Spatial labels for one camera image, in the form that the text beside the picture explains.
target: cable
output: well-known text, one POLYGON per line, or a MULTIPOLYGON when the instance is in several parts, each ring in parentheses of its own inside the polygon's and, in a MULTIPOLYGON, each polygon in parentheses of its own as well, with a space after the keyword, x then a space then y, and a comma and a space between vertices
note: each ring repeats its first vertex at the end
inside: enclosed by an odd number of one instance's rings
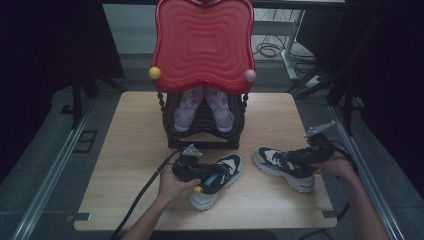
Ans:
POLYGON ((122 230, 125 223, 128 221, 129 217, 131 216, 132 212, 134 211, 134 208, 137 206, 137 203, 140 201, 140 198, 143 196, 143 194, 146 192, 146 190, 152 185, 153 181, 156 179, 156 177, 159 175, 159 173, 165 168, 166 164, 168 164, 169 160, 178 152, 180 152, 181 149, 175 150, 171 155, 169 155, 165 161, 159 166, 159 168, 156 170, 155 173, 153 173, 153 176, 149 179, 149 181, 144 185, 143 189, 141 189, 140 193, 135 198, 134 202, 132 203, 130 209, 128 210, 127 214, 125 215, 124 219, 122 220, 121 224, 119 224, 118 228, 116 228, 115 232, 113 232, 112 236, 109 238, 109 240, 115 239, 116 235, 122 230))

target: yellow ball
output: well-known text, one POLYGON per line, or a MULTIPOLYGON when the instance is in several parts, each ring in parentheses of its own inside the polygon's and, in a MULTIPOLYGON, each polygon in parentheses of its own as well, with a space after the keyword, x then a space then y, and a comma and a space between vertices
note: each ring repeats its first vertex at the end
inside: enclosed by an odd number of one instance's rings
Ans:
POLYGON ((160 78, 160 74, 161 74, 160 69, 157 68, 157 67, 151 67, 149 69, 149 76, 153 80, 159 79, 160 78))

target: pink ball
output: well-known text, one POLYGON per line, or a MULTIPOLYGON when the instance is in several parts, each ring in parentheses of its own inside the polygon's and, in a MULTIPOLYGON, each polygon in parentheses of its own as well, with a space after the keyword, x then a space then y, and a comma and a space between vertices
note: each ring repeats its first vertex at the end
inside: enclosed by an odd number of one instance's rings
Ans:
POLYGON ((256 72, 255 70, 249 69, 244 72, 244 77, 246 78, 246 81, 253 82, 256 78, 256 72))

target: sneaker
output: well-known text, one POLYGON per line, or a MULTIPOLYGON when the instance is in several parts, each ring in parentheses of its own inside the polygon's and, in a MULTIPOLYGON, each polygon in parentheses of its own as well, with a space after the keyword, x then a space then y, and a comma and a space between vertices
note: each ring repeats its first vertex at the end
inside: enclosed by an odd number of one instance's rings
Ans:
POLYGON ((315 168, 292 164, 287 161, 287 156, 287 152, 258 147, 253 154, 253 161, 263 172, 285 178, 293 189, 304 193, 312 191, 315 168))
POLYGON ((228 98, 224 92, 207 87, 206 101, 213 112, 216 127, 220 132, 228 132, 233 128, 234 114, 228 109, 228 98))
POLYGON ((196 115, 196 110, 203 101, 203 87, 192 88, 184 91, 180 106, 175 110, 174 127, 179 132, 190 128, 196 115))
POLYGON ((223 187, 233 185, 241 176, 243 169, 242 159, 239 155, 228 155, 212 164, 215 173, 204 183, 196 187, 190 195, 190 203, 199 210, 207 210, 216 202, 219 191, 223 187))

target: metal rail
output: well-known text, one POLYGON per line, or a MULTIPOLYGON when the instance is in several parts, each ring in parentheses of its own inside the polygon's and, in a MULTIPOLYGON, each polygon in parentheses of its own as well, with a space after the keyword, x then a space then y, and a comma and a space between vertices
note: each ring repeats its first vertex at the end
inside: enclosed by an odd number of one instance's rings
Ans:
POLYGON ((12 236, 13 240, 23 240, 29 239, 31 237, 31 234, 35 226, 37 225, 37 222, 40 219, 40 216, 43 213, 44 208, 47 202, 49 201, 50 196, 54 188, 56 187, 57 182, 59 181, 60 176, 62 175, 63 169, 68 163, 69 156, 71 155, 72 150, 74 149, 74 146, 78 141, 79 135, 84 129, 84 126, 87 122, 87 118, 91 109, 93 108, 93 105, 94 100, 88 99, 88 104, 83 112, 80 123, 74 129, 72 129, 71 133, 68 136, 68 139, 66 140, 58 156, 56 157, 49 171, 47 172, 43 182, 40 185, 40 188, 38 189, 37 193, 32 199, 30 206, 26 210, 21 222, 16 228, 16 231, 12 236))
POLYGON ((344 143, 346 144, 346 147, 349 150, 349 153, 352 155, 353 159, 358 165, 359 174, 361 175, 361 180, 364 184, 364 187, 367 189, 368 195, 370 196, 374 207, 380 215, 380 218, 383 221, 387 232, 392 239, 405 239, 397 223, 397 220, 393 215, 392 210, 390 209, 390 206, 378 189, 377 184, 375 183, 372 174, 364 161, 364 158, 359 152, 355 140, 353 137, 349 136, 343 127, 343 117, 341 116, 340 112, 333 106, 329 106, 329 110, 330 114, 335 119, 338 130, 343 138, 344 143))

